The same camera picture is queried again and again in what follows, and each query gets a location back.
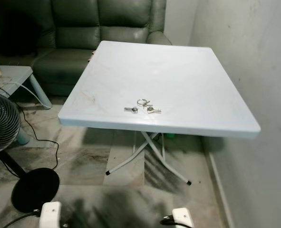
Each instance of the green object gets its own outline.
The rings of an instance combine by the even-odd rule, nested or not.
[[[38,55],[0,55],[0,65],[30,66],[47,94],[68,96],[102,40],[171,45],[165,7],[166,0],[0,0],[0,29],[8,9],[42,27]]]
[[[165,136],[166,136],[167,138],[174,138],[174,137],[175,137],[175,134],[167,133],[167,134],[165,134]]]

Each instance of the white wall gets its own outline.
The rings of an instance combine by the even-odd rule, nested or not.
[[[164,33],[173,45],[190,45],[197,1],[167,0]]]
[[[237,228],[281,228],[281,0],[201,0],[192,45],[211,47],[261,125],[206,138]]]

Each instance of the folding leg frame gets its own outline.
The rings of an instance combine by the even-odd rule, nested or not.
[[[168,165],[165,162],[165,143],[164,143],[164,134],[162,133],[162,154],[159,152],[159,150],[156,148],[155,144],[153,143],[152,139],[154,139],[158,133],[152,133],[150,136],[146,133],[146,132],[141,132],[141,134],[144,136],[145,138],[145,142],[135,151],[135,142],[134,142],[134,146],[133,146],[133,154],[131,157],[129,157],[128,159],[126,159],[124,162],[122,162],[121,164],[117,165],[115,168],[109,170],[106,172],[106,175],[109,175],[113,172],[115,172],[116,170],[118,170],[119,168],[123,167],[124,165],[128,164],[130,161],[132,161],[148,144],[150,145],[150,147],[152,148],[152,150],[154,151],[154,153],[156,154],[156,156],[158,157],[158,159],[161,161],[161,163],[169,170],[171,171],[174,175],[176,175],[178,178],[180,178],[183,182],[185,182],[187,185],[191,185],[191,181],[189,181],[187,178],[185,178],[183,175],[181,175],[178,171],[176,171],[175,169],[173,169],[170,165]]]

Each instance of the fan base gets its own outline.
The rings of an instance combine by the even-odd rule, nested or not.
[[[55,171],[49,168],[39,168],[25,174],[15,185],[11,202],[13,206],[24,213],[41,210],[46,202],[56,195],[60,180]]]

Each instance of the table top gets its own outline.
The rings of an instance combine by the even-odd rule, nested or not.
[[[6,84],[7,82],[23,84],[32,74],[32,69],[29,66],[0,66],[0,71],[2,72],[0,88],[4,89],[10,95],[19,88],[19,85]],[[7,93],[0,90],[1,95],[9,97]]]
[[[124,111],[150,100],[161,113]],[[260,129],[210,48],[102,41],[58,114],[63,125],[254,138]]]

